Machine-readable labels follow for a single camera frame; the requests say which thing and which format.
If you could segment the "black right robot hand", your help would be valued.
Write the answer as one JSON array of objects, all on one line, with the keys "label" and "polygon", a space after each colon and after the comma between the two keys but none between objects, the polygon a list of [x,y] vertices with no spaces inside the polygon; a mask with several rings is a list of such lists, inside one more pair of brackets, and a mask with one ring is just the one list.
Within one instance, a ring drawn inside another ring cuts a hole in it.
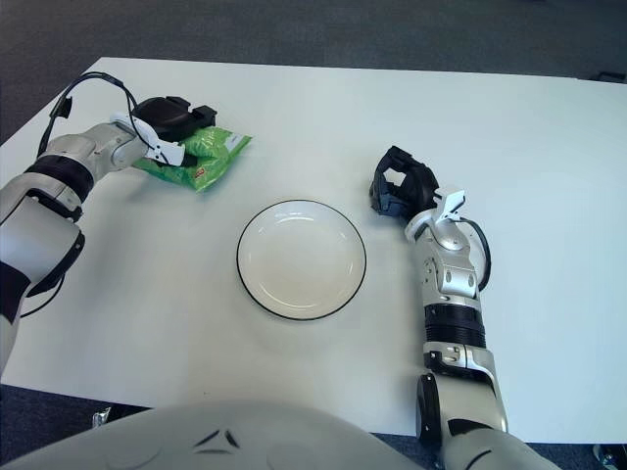
[{"label": "black right robot hand", "polygon": [[[388,169],[404,176],[400,185],[386,179],[384,173]],[[433,198],[438,187],[437,179],[427,165],[392,146],[375,169],[368,190],[370,206],[380,215],[410,220],[418,213],[436,207]]]}]

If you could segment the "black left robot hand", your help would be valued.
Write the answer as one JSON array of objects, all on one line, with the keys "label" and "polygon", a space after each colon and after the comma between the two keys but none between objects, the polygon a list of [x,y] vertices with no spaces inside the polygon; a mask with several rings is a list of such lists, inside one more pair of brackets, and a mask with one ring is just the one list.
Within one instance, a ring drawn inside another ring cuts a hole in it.
[{"label": "black left robot hand", "polygon": [[177,96],[154,97],[139,103],[133,116],[148,123],[161,140],[180,142],[198,129],[216,125],[217,111],[191,103]]}]

